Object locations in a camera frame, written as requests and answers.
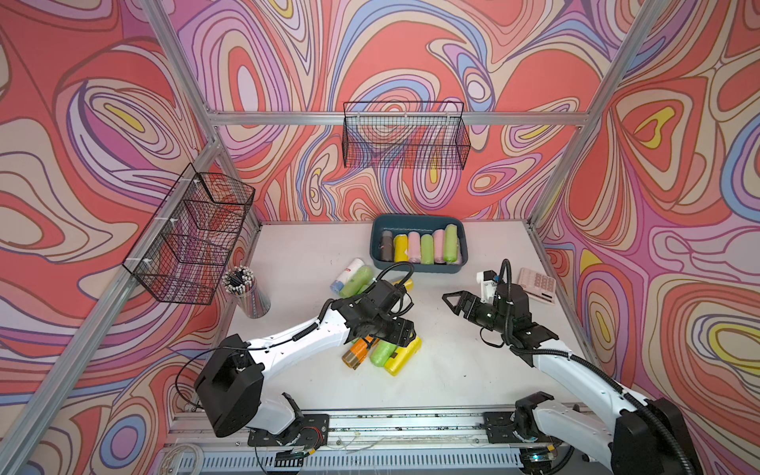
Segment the grey trash bag roll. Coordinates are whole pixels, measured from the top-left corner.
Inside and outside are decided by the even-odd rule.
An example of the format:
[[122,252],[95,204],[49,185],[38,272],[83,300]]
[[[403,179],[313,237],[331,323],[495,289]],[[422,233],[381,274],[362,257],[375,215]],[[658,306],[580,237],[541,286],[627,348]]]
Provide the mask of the grey trash bag roll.
[[381,233],[380,259],[384,262],[394,261],[394,236],[389,230],[385,230]]

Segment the light green roll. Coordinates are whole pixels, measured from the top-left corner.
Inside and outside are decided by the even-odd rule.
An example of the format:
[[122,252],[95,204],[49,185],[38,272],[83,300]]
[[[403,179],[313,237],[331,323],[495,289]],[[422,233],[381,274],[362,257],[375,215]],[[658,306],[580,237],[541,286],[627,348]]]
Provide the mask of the light green roll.
[[443,241],[443,260],[446,263],[457,264],[459,262],[459,237],[458,227],[449,224],[445,227],[445,240]]

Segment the teal plastic storage box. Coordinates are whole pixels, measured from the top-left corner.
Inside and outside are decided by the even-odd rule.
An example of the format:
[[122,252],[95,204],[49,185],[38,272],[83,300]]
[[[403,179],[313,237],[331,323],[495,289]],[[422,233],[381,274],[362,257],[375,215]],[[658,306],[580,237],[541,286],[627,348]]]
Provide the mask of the teal plastic storage box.
[[408,235],[410,232],[418,232],[422,236],[423,234],[432,234],[439,229],[444,230],[448,225],[457,226],[457,239],[459,253],[461,254],[459,263],[414,263],[415,273],[455,274],[461,271],[468,262],[467,237],[464,225],[457,219],[443,216],[384,214],[375,218],[369,239],[369,255],[373,264],[378,269],[385,269],[393,263],[393,261],[381,259],[384,232],[390,232],[394,238],[397,235]]

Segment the thin pink trash bag roll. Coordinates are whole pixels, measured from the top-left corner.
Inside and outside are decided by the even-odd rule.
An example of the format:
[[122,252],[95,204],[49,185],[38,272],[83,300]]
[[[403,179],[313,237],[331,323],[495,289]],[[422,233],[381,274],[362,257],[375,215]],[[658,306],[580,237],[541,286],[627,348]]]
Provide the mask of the thin pink trash bag roll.
[[422,241],[418,232],[408,233],[408,259],[411,263],[422,262]]

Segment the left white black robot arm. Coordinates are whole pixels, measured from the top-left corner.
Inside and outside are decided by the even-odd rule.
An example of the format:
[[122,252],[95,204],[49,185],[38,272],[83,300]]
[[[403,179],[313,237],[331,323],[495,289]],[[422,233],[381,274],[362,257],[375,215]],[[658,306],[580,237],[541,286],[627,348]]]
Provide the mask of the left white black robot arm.
[[407,295],[405,284],[377,280],[362,293],[326,300],[318,316],[287,331],[246,342],[238,334],[225,338],[194,383],[214,435],[244,428],[271,435],[290,431],[300,419],[293,398],[262,393],[279,373],[318,353],[369,338],[409,346],[416,332],[404,317],[414,303],[401,305]]

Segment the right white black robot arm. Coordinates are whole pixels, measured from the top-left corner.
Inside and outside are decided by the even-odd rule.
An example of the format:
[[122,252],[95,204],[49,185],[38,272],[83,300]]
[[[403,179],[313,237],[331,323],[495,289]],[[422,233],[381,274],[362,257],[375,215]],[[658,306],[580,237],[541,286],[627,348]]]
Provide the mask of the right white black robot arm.
[[515,439],[555,437],[614,474],[701,474],[681,410],[617,382],[575,354],[550,329],[534,322],[528,295],[498,282],[491,302],[468,292],[441,297],[453,314],[501,337],[503,348],[549,376],[588,409],[577,412],[544,391],[516,401],[508,424]]

